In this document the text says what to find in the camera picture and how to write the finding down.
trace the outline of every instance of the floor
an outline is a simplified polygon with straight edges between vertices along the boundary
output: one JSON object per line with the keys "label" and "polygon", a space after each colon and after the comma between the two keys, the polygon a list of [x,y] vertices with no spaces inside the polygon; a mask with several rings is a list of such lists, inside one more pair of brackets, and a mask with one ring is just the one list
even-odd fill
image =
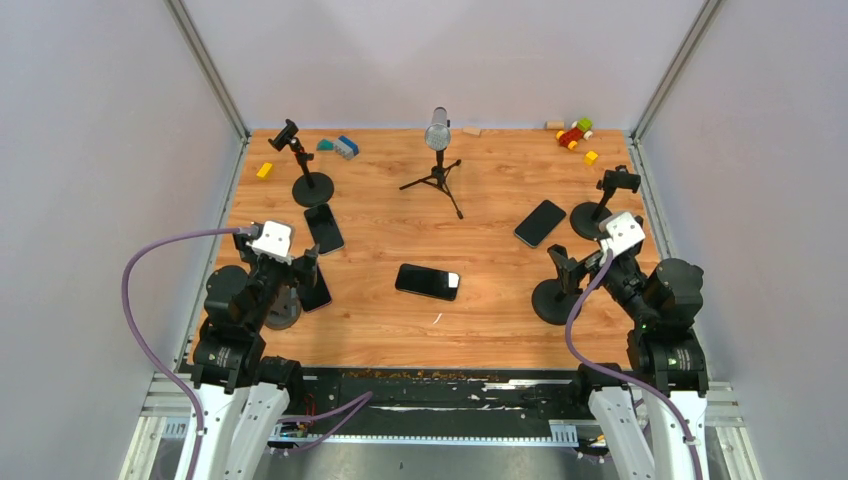
{"label": "floor", "polygon": [[[312,245],[304,209],[291,197],[300,170],[290,151],[277,152],[268,144],[276,133],[254,132],[228,225],[291,224],[292,253],[299,255]],[[423,130],[300,132],[308,151],[322,138],[344,134],[361,153],[348,161],[334,152],[315,152],[311,169],[335,183],[329,203],[346,242],[344,249],[319,259],[333,303],[302,316],[288,330],[263,330],[265,354],[304,365],[575,368],[563,327],[536,317],[530,295],[540,281],[555,277],[548,246],[559,243],[579,260],[597,244],[578,237],[568,219],[536,249],[513,230],[542,200],[569,213],[581,202],[597,201],[601,192],[595,186],[603,171],[617,165],[632,171],[632,166],[620,131],[597,131],[576,152],[559,147],[554,133],[484,130],[474,137],[455,129],[445,160],[462,159],[448,180],[465,215],[459,220],[449,199],[431,187],[398,190],[435,165]],[[600,155],[591,167],[582,161],[590,149]],[[260,180],[256,172],[265,162],[274,168]],[[629,191],[618,192],[609,207],[645,216],[641,197]],[[639,260],[649,273],[658,254],[647,222],[645,228],[648,239]],[[396,291],[402,263],[459,273],[457,299]],[[217,264],[240,264],[230,240],[222,242]],[[627,315],[598,291],[577,320],[575,342],[594,361],[627,366],[630,328]]]}

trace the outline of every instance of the white wall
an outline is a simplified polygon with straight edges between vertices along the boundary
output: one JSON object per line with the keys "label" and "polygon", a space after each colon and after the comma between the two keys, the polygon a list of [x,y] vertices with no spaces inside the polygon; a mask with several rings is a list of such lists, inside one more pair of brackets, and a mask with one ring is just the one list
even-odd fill
{"label": "white wall", "polygon": [[[114,479],[153,367],[142,245],[216,224],[238,144],[164,2],[0,3],[0,478]],[[142,260],[170,358],[209,242]]]}
{"label": "white wall", "polygon": [[728,1],[645,147],[765,478],[848,470],[848,4]]}
{"label": "white wall", "polygon": [[185,0],[251,128],[632,128],[701,0]]}

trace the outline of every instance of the microphone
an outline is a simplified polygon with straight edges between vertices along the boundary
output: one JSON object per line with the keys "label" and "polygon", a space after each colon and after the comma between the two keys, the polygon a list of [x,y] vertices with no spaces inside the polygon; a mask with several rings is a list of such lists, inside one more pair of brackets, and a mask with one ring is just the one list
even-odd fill
{"label": "microphone", "polygon": [[444,107],[436,107],[433,110],[433,119],[430,126],[424,132],[424,142],[433,150],[440,152],[450,144],[450,121],[448,111]]}

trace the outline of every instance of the yellow toy block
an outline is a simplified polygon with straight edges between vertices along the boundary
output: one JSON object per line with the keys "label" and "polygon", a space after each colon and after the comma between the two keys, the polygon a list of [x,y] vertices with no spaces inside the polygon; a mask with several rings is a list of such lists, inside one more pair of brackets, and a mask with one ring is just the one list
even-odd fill
{"label": "yellow toy block", "polygon": [[268,178],[268,174],[271,173],[272,168],[274,168],[273,163],[266,163],[265,165],[262,165],[262,168],[260,168],[258,172],[256,172],[256,176],[265,180]]}
{"label": "yellow toy block", "polygon": [[595,153],[594,150],[589,150],[589,153],[587,153],[586,156],[583,157],[583,163],[585,163],[586,165],[589,165],[591,167],[592,165],[595,164],[595,160],[597,160],[597,159],[598,159],[598,154]]}

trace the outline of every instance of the black smartphone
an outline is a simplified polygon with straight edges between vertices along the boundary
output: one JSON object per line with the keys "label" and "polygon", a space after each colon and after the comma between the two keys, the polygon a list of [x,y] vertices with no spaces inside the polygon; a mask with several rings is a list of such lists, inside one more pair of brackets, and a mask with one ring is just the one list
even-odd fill
{"label": "black smartphone", "polygon": [[318,253],[326,255],[344,247],[342,232],[333,216],[333,211],[326,203],[312,207],[303,212],[312,240],[318,244]]}
{"label": "black smartphone", "polygon": [[333,298],[330,296],[330,290],[327,288],[327,282],[321,273],[321,267],[317,268],[318,276],[314,286],[297,286],[297,296],[300,298],[300,306],[307,313],[325,307],[333,301]]}
{"label": "black smartphone", "polygon": [[550,200],[545,200],[515,227],[515,236],[536,248],[564,218],[565,210],[557,207]]}
{"label": "black smartphone", "polygon": [[459,274],[404,263],[398,270],[395,288],[402,292],[453,301],[459,290]]}

